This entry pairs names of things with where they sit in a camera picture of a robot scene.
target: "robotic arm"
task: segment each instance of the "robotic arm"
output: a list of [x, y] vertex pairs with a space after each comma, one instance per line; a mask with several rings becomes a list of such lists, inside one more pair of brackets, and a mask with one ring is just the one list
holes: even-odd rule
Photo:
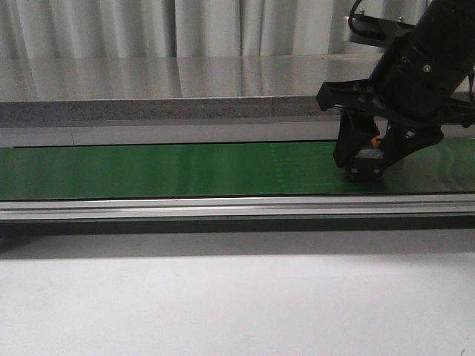
[[[433, 0], [416, 26], [355, 14], [349, 16], [353, 42], [386, 48], [369, 79], [325, 82], [317, 95], [323, 111], [341, 108], [333, 153], [351, 180], [378, 181], [405, 156], [443, 140], [443, 124], [468, 128], [475, 99], [451, 98], [475, 66], [475, 1]], [[378, 143], [375, 116], [388, 120]]]

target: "conveyor belt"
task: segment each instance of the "conveyor belt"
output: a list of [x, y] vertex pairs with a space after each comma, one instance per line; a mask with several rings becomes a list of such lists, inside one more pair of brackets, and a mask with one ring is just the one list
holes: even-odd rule
[[0, 219], [473, 212], [475, 140], [344, 180], [333, 142], [0, 150]]

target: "green conveyor belt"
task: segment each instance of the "green conveyor belt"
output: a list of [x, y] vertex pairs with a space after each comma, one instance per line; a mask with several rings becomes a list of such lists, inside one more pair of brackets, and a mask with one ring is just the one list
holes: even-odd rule
[[446, 139], [381, 184], [344, 180], [334, 142], [0, 149], [0, 200], [475, 191], [475, 139]]

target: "metal rail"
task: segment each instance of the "metal rail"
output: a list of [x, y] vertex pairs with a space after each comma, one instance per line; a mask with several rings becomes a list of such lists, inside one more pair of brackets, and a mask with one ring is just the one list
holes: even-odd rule
[[0, 202], [0, 220], [475, 214], [475, 194]]

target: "white curtain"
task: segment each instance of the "white curtain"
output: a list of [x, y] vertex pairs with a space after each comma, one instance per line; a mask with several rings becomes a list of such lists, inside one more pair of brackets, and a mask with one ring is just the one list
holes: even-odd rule
[[[353, 51], [353, 0], [0, 0], [0, 58], [270, 56]], [[415, 23], [426, 0], [366, 0]]]

